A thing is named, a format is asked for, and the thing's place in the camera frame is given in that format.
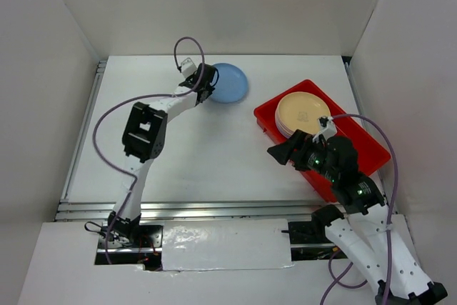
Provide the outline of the blue plastic plate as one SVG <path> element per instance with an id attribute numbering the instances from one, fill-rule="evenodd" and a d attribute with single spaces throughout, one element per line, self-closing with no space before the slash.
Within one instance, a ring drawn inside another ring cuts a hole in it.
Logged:
<path id="1" fill-rule="evenodd" d="M 248 79 L 245 73 L 228 63 L 217 63 L 214 67 L 219 73 L 219 80 L 210 96 L 210 100 L 220 104 L 232 104 L 241 101 L 248 93 Z"/>

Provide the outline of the yellow plastic plate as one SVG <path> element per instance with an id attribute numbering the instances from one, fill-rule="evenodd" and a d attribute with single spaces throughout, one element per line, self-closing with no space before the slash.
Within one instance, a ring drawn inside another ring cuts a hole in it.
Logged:
<path id="1" fill-rule="evenodd" d="M 308 92 L 292 92 L 285 95 L 275 111 L 277 129 L 290 137 L 299 129 L 308 134 L 317 134 L 320 129 L 318 119 L 330 116 L 328 105 L 319 97 Z"/>

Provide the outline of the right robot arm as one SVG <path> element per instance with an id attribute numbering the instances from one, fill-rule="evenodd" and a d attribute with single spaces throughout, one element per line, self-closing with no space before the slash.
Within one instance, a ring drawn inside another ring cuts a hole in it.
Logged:
<path id="1" fill-rule="evenodd" d="M 350 139 L 313 139 L 296 131 L 267 152 L 281 165 L 314 171 L 330 181 L 343 209 L 327 205 L 311 215 L 311 234 L 331 241 L 362 273 L 377 304 L 437 304 L 448 296 L 414 259 L 388 219 L 388 206 L 374 181 L 359 170 Z"/>

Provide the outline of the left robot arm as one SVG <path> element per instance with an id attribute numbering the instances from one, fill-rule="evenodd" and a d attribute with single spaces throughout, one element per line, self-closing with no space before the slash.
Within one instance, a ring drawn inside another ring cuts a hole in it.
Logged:
<path id="1" fill-rule="evenodd" d="M 101 115 L 92 133 L 92 144 L 99 158 L 115 171 L 127 176 L 121 185 L 122 197 L 111 210 L 107 226 L 99 231 L 104 248 L 110 241 L 125 247 L 135 246 L 141 238 L 141 200 L 146 178 L 152 163 L 164 149 L 167 124 L 179 114 L 203 103 L 214 92 L 219 82 L 215 66 L 201 63 L 172 94 L 149 94 L 122 101 Z M 97 131 L 102 121 L 115 110 L 131 103 L 121 143 L 126 156 L 124 167 L 115 165 L 101 152 Z"/>

